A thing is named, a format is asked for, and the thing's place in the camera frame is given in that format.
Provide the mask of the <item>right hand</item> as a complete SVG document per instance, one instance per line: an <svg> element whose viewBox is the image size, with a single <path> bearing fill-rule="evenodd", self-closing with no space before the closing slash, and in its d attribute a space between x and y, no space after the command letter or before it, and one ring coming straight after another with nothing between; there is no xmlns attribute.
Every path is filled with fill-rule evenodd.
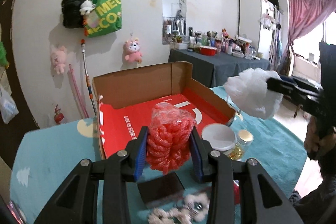
<svg viewBox="0 0 336 224"><path fill-rule="evenodd" d="M335 132L321 139L318 136L317 120L311 116L303 145L310 160L319 160L335 147Z"/></svg>

